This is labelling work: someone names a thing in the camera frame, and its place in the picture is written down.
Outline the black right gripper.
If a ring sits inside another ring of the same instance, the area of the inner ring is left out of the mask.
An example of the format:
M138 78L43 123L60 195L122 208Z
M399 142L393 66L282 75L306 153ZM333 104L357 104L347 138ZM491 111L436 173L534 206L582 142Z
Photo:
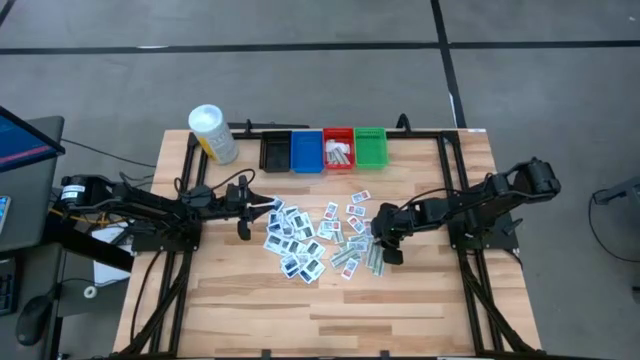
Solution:
M398 207L390 203L383 203L378 214L372 219L372 230L376 243L383 249L382 257L385 263L391 265L402 265L404 262L403 252L400 250L400 242L403 233L395 229L397 225Z

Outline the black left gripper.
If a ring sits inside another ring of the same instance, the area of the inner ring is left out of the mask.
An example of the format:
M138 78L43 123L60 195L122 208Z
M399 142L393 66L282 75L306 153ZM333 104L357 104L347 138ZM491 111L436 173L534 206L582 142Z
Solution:
M250 220L256 220L262 215L268 214L273 210L272 204L263 206L251 206L249 203L271 203L274 198L263 196L248 191L248 180L245 175L240 175L237 184L228 184L226 189L226 209L238 218L237 232L241 240L248 241L251 238L251 232L248 228L248 216Z

